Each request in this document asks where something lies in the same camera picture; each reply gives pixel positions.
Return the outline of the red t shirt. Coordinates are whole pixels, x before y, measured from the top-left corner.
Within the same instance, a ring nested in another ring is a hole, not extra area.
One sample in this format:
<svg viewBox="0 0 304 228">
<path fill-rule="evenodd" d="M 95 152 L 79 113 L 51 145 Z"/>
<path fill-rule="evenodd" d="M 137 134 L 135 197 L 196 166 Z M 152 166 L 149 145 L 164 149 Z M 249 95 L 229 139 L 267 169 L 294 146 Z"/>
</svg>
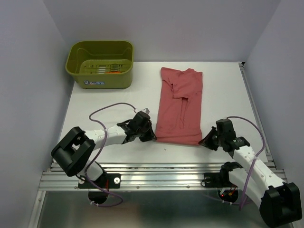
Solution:
<svg viewBox="0 0 304 228">
<path fill-rule="evenodd" d="M 161 96 L 155 134 L 159 143 L 198 146 L 203 73 L 161 68 Z"/>
</svg>

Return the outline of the olive green plastic bin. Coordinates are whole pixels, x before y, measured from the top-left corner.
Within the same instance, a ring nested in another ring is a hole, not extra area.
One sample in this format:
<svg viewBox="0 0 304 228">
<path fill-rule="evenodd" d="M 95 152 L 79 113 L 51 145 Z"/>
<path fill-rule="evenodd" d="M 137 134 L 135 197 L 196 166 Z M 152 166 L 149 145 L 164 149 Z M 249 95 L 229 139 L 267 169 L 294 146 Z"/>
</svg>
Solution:
<svg viewBox="0 0 304 228">
<path fill-rule="evenodd" d="M 133 80 L 134 47 L 129 41 L 75 43 L 65 69 L 82 89 L 125 89 Z"/>
</svg>

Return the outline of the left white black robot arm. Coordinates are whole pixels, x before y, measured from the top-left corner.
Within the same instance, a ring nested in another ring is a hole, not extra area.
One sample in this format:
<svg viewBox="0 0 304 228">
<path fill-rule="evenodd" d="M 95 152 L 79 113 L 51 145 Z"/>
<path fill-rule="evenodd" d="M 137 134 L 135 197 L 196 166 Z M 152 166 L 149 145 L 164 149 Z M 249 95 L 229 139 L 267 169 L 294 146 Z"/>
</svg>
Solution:
<svg viewBox="0 0 304 228">
<path fill-rule="evenodd" d="M 95 187 L 105 184 L 105 172 L 89 160 L 92 152 L 110 145 L 126 144 L 139 138 L 141 142 L 156 140 L 150 116 L 139 111 L 133 119 L 102 130 L 84 131 L 73 127 L 54 147 L 52 158 L 68 177 L 83 176 Z"/>
</svg>

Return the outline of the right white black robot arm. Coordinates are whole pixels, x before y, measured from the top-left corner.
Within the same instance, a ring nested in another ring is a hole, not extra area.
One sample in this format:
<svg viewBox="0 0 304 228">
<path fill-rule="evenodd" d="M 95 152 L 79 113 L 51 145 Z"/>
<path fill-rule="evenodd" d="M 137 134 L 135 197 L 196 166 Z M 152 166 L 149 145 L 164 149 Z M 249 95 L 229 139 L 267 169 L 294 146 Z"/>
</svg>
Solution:
<svg viewBox="0 0 304 228">
<path fill-rule="evenodd" d="M 278 177 L 255 153 L 244 137 L 238 137 L 230 119 L 216 121 L 216 126 L 199 144 L 210 150 L 222 148 L 233 162 L 224 163 L 219 172 L 204 173 L 201 185 L 216 188 L 224 203 L 236 204 L 238 191 L 242 191 L 238 205 L 247 199 L 258 207 L 266 225 L 276 228 L 302 219 L 299 188 Z"/>
</svg>

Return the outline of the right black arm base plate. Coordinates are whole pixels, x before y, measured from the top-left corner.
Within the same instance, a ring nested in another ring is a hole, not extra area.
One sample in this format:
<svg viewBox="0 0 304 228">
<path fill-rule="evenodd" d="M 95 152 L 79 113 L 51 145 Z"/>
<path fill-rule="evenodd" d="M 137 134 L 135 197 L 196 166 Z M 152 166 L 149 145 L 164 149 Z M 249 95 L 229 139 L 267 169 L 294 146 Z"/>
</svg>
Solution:
<svg viewBox="0 0 304 228">
<path fill-rule="evenodd" d="M 225 188 L 230 186 L 219 172 L 204 173 L 201 185 L 205 188 Z"/>
</svg>

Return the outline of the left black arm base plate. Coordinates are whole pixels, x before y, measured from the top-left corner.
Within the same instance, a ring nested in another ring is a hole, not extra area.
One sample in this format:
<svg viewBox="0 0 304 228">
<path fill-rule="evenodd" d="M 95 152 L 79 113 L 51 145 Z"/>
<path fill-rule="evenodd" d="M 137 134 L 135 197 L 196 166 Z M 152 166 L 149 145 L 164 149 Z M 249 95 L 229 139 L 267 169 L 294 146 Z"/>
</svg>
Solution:
<svg viewBox="0 0 304 228">
<path fill-rule="evenodd" d="M 89 182 L 86 176 L 76 175 L 76 177 L 79 189 L 96 189 L 96 186 L 102 189 L 119 189 L 121 184 L 121 174 L 119 173 L 103 173 L 96 180 L 91 180 L 96 186 Z"/>
</svg>

